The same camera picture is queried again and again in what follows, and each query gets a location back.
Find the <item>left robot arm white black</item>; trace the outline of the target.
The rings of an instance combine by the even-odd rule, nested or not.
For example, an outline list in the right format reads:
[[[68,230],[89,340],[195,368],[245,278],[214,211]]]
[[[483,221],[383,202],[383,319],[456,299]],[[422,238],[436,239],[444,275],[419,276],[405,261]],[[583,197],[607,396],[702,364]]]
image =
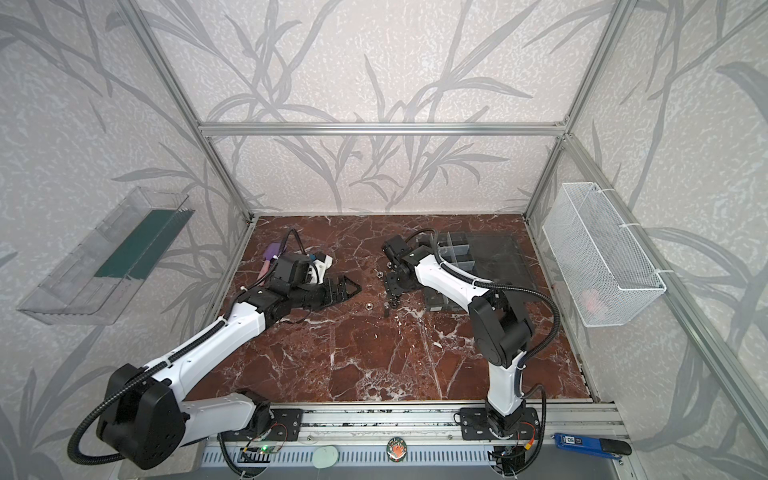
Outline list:
[[[228,313],[168,354],[142,367],[126,364],[109,379],[106,407],[97,415],[97,437],[147,470],[178,448],[224,432],[267,433],[274,422],[270,402],[250,390],[207,400],[188,394],[224,359],[264,333],[292,310],[319,312],[362,290],[341,275],[320,284],[275,291],[255,286],[238,295]]]

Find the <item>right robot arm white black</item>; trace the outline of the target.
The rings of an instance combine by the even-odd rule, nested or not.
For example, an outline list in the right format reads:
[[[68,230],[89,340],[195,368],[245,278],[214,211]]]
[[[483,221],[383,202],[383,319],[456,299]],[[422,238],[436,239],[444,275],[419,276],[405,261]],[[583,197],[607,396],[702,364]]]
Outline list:
[[[535,327],[528,300],[551,303],[539,291],[499,284],[469,274],[440,259],[428,247],[384,248],[391,272],[387,291],[394,297],[431,288],[448,297],[470,317],[475,347],[487,360],[489,390],[485,409],[490,432],[499,439],[515,435],[526,411],[522,372],[534,354]]]

